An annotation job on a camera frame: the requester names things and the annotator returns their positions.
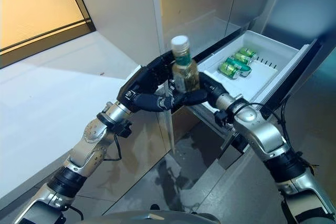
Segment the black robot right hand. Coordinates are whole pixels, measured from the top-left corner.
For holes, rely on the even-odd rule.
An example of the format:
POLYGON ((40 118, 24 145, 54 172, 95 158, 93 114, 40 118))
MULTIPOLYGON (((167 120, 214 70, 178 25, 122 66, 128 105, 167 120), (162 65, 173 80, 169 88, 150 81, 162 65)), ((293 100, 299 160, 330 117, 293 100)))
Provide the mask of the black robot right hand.
POLYGON ((187 93, 175 91, 173 93, 173 107, 193 106, 208 102, 211 107, 217 109, 216 101, 222 94, 227 94, 228 91, 221 83, 203 72, 199 73, 199 81, 200 89, 198 90, 187 93))

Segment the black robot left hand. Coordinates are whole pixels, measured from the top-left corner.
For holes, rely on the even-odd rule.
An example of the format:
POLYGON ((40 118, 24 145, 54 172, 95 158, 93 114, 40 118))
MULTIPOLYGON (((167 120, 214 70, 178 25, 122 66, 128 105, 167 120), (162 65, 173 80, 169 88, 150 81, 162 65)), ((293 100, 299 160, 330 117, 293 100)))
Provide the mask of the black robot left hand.
POLYGON ((168 51, 140 69, 120 88, 117 101, 132 113, 168 111, 174 99, 155 94, 159 86, 172 78, 174 56, 168 51))

